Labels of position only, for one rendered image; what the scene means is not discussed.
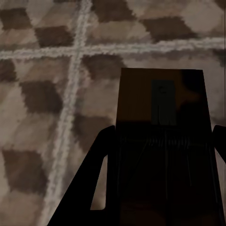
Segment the mousetrap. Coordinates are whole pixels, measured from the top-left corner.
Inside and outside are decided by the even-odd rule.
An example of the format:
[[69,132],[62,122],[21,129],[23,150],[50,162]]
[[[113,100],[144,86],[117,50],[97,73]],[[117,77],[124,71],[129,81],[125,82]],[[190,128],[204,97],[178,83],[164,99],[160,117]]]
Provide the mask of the mousetrap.
[[119,226],[226,226],[203,70],[121,68]]

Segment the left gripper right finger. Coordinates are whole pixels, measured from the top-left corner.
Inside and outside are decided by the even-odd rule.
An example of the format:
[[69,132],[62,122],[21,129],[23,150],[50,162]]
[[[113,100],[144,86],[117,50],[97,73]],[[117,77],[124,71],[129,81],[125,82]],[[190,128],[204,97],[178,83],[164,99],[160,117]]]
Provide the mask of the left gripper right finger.
[[216,125],[212,132],[214,148],[217,149],[226,163],[226,127]]

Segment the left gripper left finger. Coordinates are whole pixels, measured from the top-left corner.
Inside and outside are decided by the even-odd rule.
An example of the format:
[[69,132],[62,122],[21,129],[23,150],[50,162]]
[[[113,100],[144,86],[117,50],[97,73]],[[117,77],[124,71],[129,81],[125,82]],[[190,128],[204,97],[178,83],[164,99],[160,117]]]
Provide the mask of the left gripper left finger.
[[[98,134],[47,226],[119,226],[115,130],[112,125]],[[107,155],[105,209],[90,210]]]

